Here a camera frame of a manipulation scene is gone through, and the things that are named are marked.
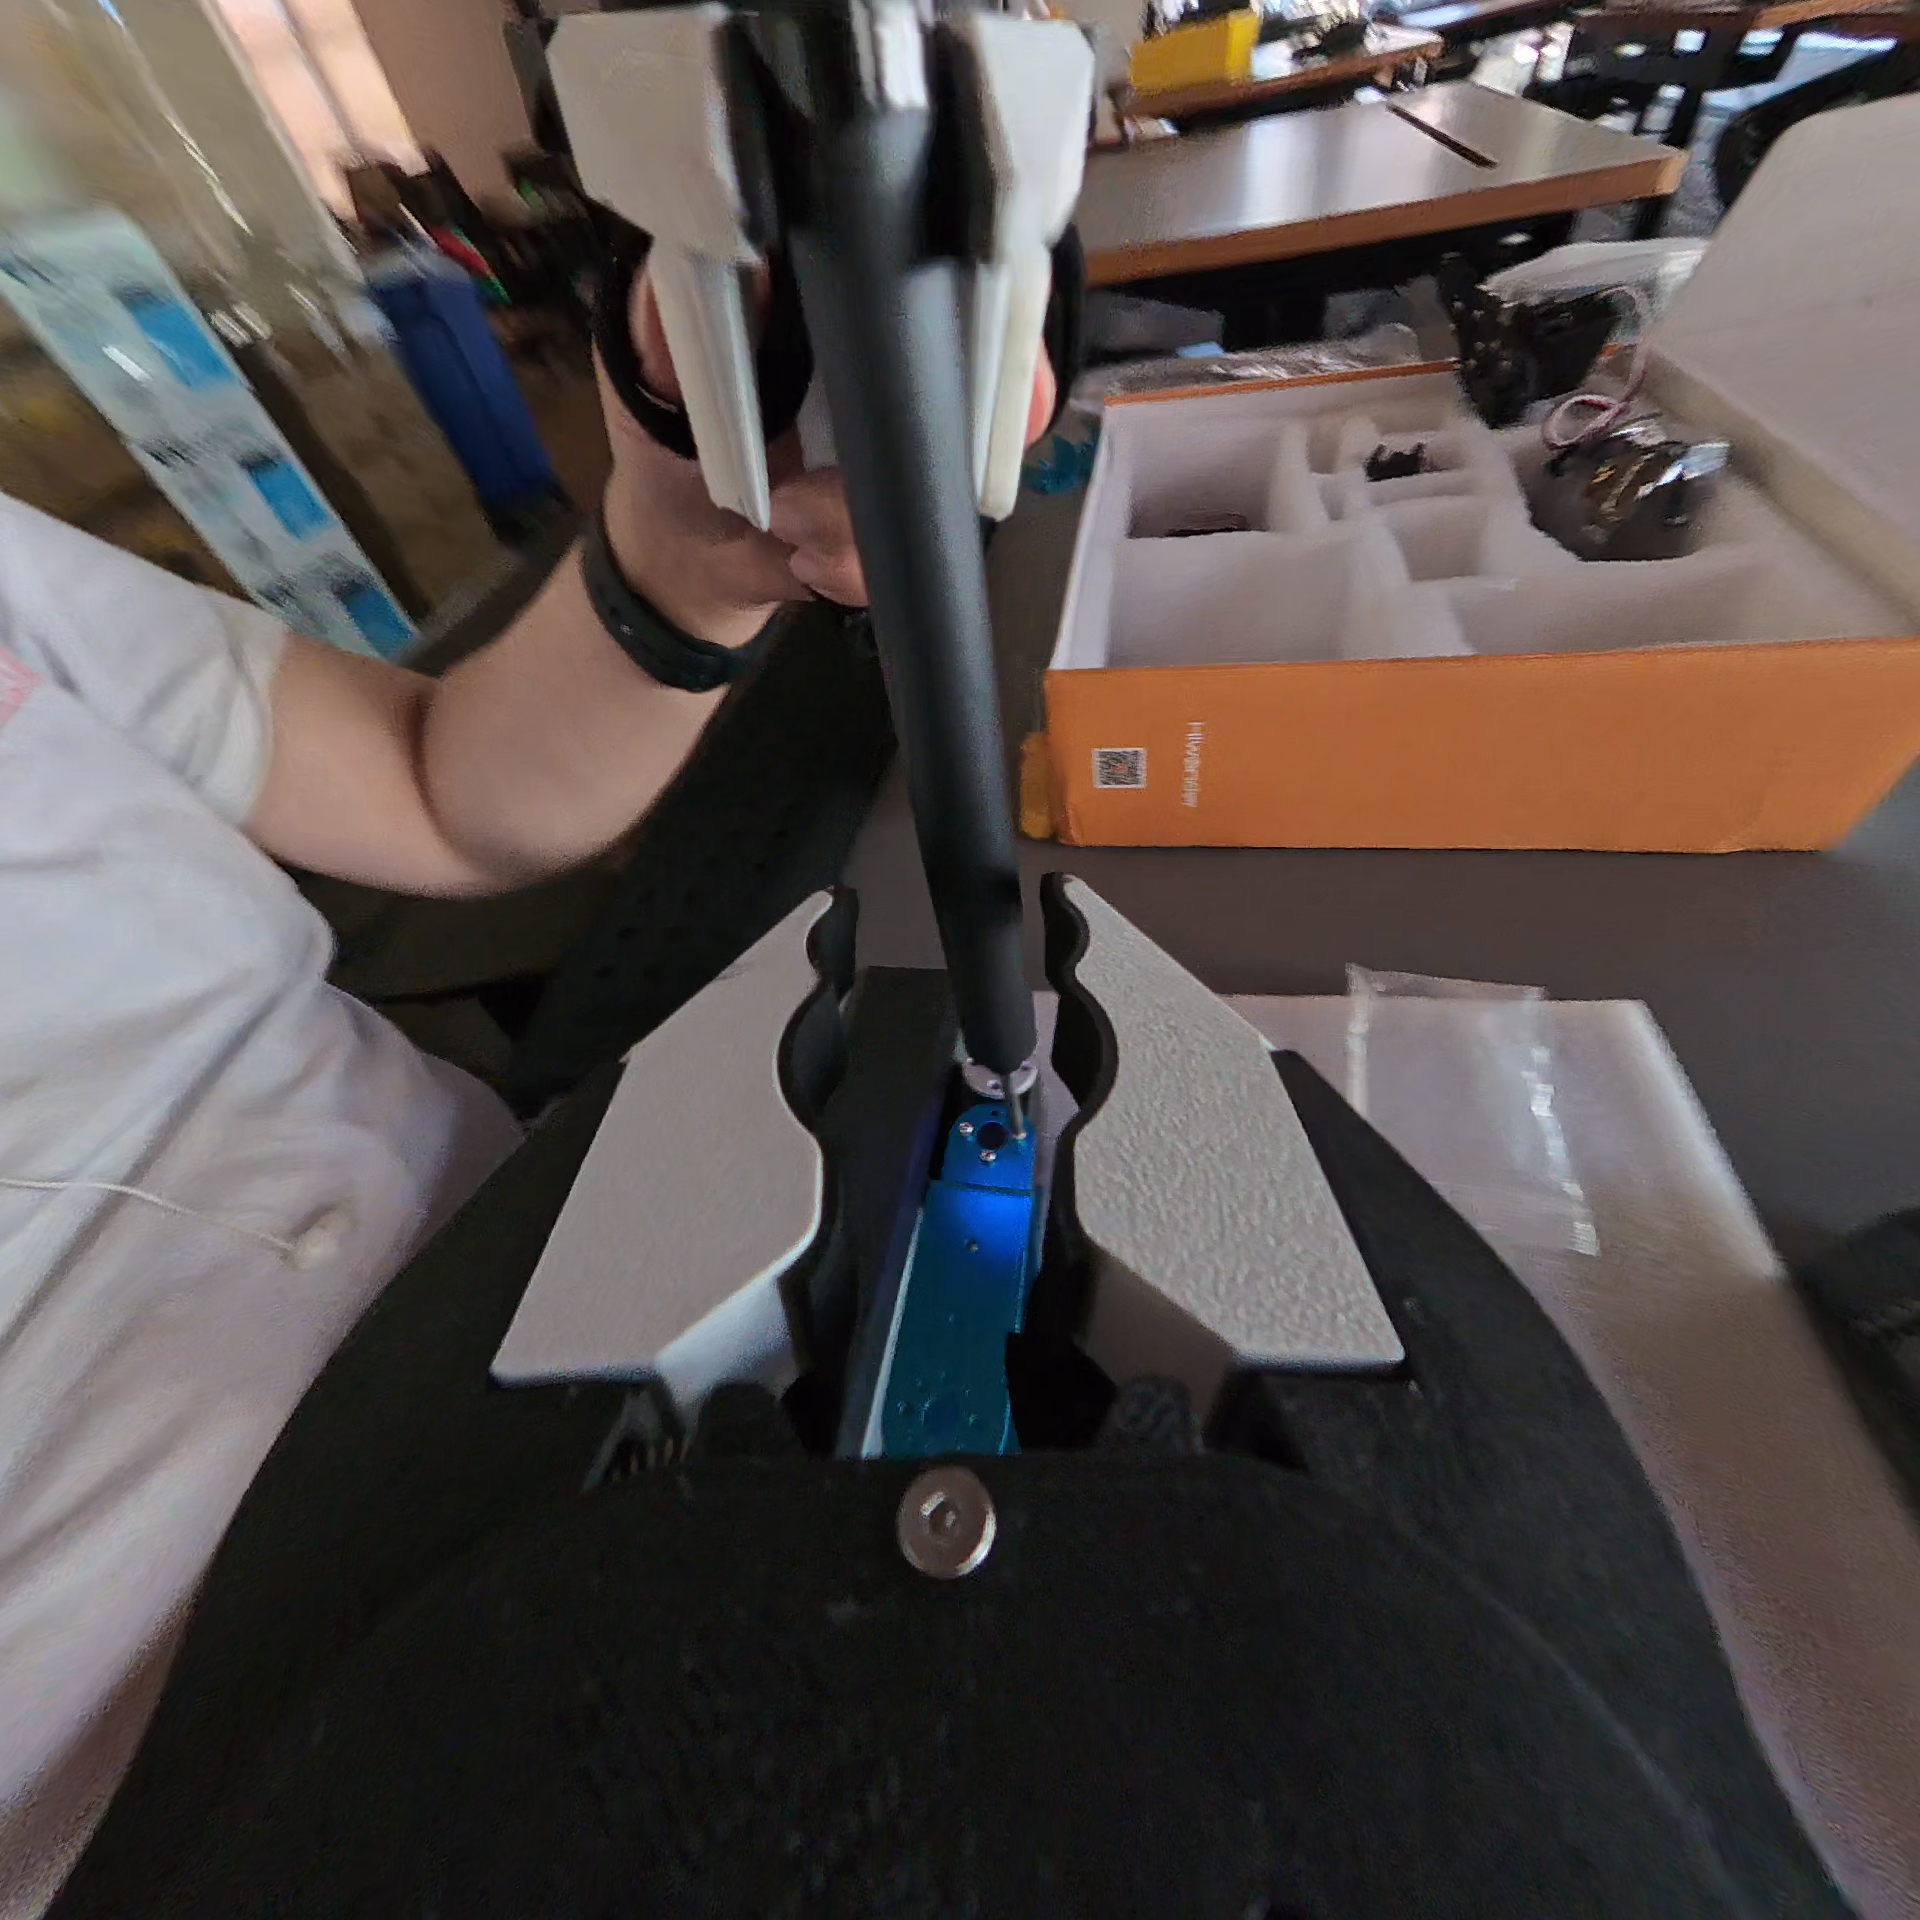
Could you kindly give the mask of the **black robot claw part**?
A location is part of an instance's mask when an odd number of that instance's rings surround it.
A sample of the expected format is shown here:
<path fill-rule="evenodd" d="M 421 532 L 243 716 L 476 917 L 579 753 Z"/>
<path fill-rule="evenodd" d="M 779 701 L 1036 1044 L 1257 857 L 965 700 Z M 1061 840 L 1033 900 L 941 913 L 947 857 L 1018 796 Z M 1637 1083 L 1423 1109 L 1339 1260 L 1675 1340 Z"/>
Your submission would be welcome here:
<path fill-rule="evenodd" d="M 1455 382 L 1489 427 L 1518 424 L 1543 399 L 1577 391 L 1602 349 L 1639 320 L 1637 295 L 1587 251 L 1555 248 L 1483 271 L 1443 255 L 1435 292 L 1454 333 Z"/>

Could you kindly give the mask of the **blue white banner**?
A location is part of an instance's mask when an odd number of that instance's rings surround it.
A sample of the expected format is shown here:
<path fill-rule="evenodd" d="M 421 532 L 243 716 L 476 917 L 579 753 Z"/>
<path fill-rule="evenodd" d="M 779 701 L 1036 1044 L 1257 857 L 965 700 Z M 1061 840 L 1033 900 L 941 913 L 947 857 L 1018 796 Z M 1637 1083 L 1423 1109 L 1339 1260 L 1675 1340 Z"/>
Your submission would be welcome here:
<path fill-rule="evenodd" d="M 2 292 L 250 599 L 349 654 L 413 649 L 413 620 L 126 212 L 9 230 Z"/>

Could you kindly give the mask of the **orange cardboard box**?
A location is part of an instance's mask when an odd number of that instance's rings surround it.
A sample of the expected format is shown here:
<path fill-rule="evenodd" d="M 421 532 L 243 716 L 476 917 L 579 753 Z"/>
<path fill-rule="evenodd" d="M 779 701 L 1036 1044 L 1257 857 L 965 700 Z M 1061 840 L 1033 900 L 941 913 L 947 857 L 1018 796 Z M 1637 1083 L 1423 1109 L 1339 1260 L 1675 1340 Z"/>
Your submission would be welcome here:
<path fill-rule="evenodd" d="M 1026 783 L 1076 847 L 1836 846 L 1916 763 L 1918 108 L 1793 131 L 1637 413 L 1733 444 L 1679 559 L 1540 534 L 1443 368 L 1121 399 Z M 1381 440 L 1429 446 L 1370 485 Z"/>

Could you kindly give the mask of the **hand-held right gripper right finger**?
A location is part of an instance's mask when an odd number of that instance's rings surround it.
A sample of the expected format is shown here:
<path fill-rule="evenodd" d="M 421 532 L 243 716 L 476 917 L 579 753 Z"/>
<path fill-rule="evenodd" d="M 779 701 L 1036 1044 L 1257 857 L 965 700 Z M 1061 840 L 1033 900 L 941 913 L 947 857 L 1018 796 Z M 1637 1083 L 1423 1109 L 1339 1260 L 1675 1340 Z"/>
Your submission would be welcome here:
<path fill-rule="evenodd" d="M 1036 1340 L 1211 1423 L 1241 1375 L 1389 1377 L 1402 1333 L 1263 1032 L 1091 881 L 1039 887 L 1065 1094 Z"/>

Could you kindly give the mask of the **white wired earbud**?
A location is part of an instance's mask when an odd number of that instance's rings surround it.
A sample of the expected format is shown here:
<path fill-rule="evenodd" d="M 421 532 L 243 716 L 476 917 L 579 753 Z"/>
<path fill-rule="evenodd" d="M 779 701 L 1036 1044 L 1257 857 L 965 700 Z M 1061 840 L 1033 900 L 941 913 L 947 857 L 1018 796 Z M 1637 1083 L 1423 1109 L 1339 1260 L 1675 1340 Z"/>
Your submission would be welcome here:
<path fill-rule="evenodd" d="M 37 1174 L 2 1174 L 2 1188 L 11 1193 L 89 1193 L 131 1201 L 172 1219 L 189 1220 L 230 1239 L 269 1249 L 277 1260 L 294 1270 L 314 1270 L 333 1260 L 353 1224 L 353 1213 L 339 1206 L 314 1213 L 307 1222 L 290 1231 L 274 1231 L 239 1216 L 215 1213 L 203 1206 L 178 1201 L 158 1191 L 134 1184 L 116 1184 L 105 1180 L 71 1180 L 71 1177 L 37 1177 Z"/>

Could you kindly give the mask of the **wooden top table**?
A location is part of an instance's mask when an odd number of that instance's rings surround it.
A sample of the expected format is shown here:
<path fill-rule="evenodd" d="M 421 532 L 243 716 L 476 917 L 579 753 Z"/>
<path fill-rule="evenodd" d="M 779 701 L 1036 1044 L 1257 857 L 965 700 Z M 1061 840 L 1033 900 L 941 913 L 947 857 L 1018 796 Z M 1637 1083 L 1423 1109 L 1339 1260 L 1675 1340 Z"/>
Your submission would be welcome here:
<path fill-rule="evenodd" d="M 1687 156 L 1475 81 L 1167 134 L 1087 159 L 1093 285 L 1260 267 L 1663 200 Z"/>

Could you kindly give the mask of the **dark square case sleeve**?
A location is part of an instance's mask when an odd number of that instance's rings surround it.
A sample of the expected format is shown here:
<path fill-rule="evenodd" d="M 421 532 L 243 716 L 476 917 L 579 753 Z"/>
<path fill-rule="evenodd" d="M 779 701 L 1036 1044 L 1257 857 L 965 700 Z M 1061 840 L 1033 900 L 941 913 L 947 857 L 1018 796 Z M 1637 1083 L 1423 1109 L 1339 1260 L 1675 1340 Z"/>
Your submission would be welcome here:
<path fill-rule="evenodd" d="M 842 1264 L 819 1294 L 815 1368 L 835 1390 L 833 1451 L 879 1451 L 879 1388 L 905 1299 L 933 1150 L 953 1079 L 948 976 L 871 967 L 849 1009 L 849 1064 L 823 1117 Z"/>

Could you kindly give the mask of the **empty clear plastic bag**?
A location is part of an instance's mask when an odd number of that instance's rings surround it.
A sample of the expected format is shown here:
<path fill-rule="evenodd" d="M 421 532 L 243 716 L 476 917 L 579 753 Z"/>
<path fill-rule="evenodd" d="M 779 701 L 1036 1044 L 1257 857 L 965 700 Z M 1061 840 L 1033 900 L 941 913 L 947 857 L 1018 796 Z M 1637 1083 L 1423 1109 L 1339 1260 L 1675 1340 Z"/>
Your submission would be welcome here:
<path fill-rule="evenodd" d="M 1596 1257 L 1537 984 L 1347 967 L 1347 1099 L 1506 1261 Z"/>

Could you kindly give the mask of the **black electric screwdriver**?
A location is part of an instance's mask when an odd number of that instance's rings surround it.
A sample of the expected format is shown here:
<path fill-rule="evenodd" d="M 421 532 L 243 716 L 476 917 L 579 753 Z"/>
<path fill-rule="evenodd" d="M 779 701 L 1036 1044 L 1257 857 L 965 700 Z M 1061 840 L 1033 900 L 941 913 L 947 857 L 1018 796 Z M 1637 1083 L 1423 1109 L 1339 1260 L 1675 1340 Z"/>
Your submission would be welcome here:
<path fill-rule="evenodd" d="M 1025 1134 L 1036 1022 L 970 467 L 962 262 L 931 212 L 933 35 L 914 5 L 786 5 L 802 126 L 789 246 L 895 711 L 966 1063 Z"/>

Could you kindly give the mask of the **person's white shirt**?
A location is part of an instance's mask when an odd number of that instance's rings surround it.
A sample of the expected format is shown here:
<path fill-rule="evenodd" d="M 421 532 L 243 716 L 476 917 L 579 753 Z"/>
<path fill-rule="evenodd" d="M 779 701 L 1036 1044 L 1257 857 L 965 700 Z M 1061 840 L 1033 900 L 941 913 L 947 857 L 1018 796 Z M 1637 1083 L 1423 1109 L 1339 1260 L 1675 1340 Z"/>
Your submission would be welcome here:
<path fill-rule="evenodd" d="M 2 649 L 2 1172 L 353 1213 L 294 1270 L 2 1191 L 2 1880 L 41 1916 L 281 1427 L 521 1131 L 329 984 L 329 925 L 245 837 L 277 622 L 4 499 Z"/>

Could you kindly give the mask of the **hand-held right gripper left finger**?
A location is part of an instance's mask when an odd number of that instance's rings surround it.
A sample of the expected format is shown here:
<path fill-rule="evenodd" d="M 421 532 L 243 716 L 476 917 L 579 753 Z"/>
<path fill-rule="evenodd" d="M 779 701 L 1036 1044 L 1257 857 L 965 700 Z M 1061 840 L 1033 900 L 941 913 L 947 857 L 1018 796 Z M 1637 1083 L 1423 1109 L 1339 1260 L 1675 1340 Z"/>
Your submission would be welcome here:
<path fill-rule="evenodd" d="M 689 1430 L 719 1388 L 799 1381 L 855 942 L 855 893 L 815 892 L 627 1052 L 493 1384 L 635 1384 Z"/>

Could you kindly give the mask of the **black wristband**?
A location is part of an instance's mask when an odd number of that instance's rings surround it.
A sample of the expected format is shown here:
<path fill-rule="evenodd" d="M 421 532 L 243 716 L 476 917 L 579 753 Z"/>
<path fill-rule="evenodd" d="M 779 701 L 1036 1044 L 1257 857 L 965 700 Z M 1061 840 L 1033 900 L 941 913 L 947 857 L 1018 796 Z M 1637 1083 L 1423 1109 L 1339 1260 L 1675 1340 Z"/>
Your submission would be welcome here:
<path fill-rule="evenodd" d="M 590 516 L 580 540 L 580 573 L 587 603 L 602 631 L 644 678 L 681 692 L 732 692 L 755 671 L 772 645 L 779 611 L 738 645 L 698 637 L 638 592 L 622 572 L 603 507 Z"/>

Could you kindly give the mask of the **bag of metal parts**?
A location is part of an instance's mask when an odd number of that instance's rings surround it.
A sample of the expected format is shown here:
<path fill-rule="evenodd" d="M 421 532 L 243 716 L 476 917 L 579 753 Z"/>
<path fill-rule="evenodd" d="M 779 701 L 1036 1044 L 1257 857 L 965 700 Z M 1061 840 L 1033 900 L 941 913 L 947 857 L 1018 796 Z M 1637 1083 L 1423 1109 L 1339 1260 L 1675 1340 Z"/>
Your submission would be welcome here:
<path fill-rule="evenodd" d="M 1623 415 L 1550 446 L 1527 483 L 1532 525 L 1583 563 L 1695 553 L 1733 444 L 1659 413 Z"/>

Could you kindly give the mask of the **blue bin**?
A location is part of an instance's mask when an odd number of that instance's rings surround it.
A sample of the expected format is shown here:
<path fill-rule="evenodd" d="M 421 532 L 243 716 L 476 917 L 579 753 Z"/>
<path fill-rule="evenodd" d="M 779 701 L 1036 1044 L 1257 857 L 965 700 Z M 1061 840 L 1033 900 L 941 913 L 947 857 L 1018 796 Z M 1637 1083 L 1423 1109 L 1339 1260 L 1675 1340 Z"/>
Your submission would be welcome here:
<path fill-rule="evenodd" d="M 374 254 L 366 276 L 399 365 L 493 534 L 511 543 L 570 505 L 474 276 L 425 248 Z"/>

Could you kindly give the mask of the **person's left hand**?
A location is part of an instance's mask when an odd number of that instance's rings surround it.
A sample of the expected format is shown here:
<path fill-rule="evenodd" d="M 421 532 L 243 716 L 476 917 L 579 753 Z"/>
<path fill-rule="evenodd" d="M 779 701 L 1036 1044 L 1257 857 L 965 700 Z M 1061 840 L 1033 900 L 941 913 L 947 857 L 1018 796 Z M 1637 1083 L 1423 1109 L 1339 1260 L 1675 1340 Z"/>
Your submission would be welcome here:
<path fill-rule="evenodd" d="M 702 468 L 644 430 L 602 355 L 593 371 L 611 448 L 615 563 L 662 617 L 699 640 L 743 645 L 793 603 L 868 605 L 842 472 L 814 462 L 825 444 L 811 405 L 766 448 L 771 523 L 762 528 L 722 512 Z"/>

